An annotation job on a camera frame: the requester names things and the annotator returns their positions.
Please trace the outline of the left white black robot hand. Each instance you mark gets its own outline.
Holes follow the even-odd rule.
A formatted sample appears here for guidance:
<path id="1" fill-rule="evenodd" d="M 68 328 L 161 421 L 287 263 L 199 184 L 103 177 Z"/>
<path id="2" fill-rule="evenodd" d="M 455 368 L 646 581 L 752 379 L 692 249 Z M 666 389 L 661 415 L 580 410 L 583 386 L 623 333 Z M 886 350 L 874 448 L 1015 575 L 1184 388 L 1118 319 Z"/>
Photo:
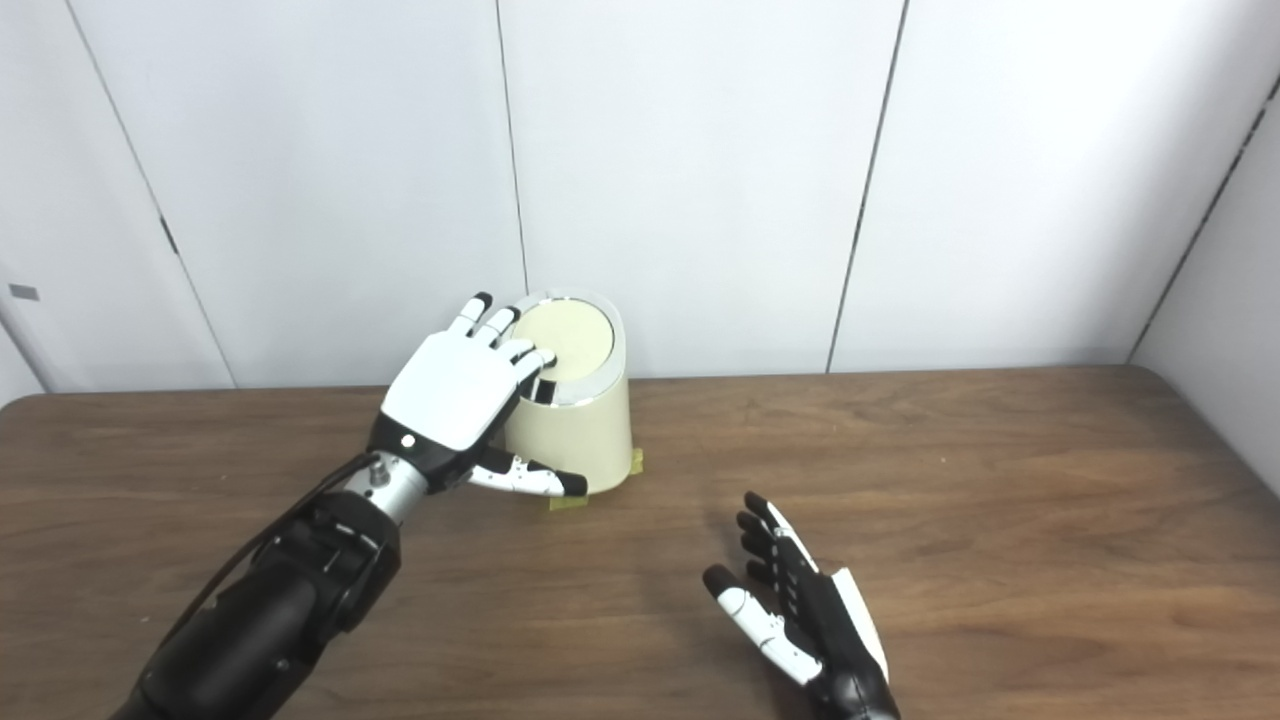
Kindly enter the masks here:
<path id="1" fill-rule="evenodd" d="M 521 311 L 506 306 L 486 316 L 492 304 L 488 292 L 474 295 L 416 348 L 381 401 L 367 448 L 416 471 L 425 495 L 470 480 L 504 492 L 585 496 L 584 477 L 492 445 L 521 393 L 557 364 L 552 350 L 506 338 Z"/>

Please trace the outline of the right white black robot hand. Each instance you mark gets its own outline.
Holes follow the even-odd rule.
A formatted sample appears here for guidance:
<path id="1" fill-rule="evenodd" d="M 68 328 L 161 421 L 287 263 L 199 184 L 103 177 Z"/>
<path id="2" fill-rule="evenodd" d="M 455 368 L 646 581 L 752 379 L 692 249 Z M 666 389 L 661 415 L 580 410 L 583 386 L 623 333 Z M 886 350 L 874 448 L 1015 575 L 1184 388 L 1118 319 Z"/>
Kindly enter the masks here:
<path id="1" fill-rule="evenodd" d="M 746 571 L 774 601 L 762 601 L 723 565 L 703 573 L 709 594 L 804 691 L 814 717 L 900 719 L 879 633 L 850 570 L 823 571 L 768 498 L 749 491 L 744 506 L 736 523 L 751 555 Z"/>

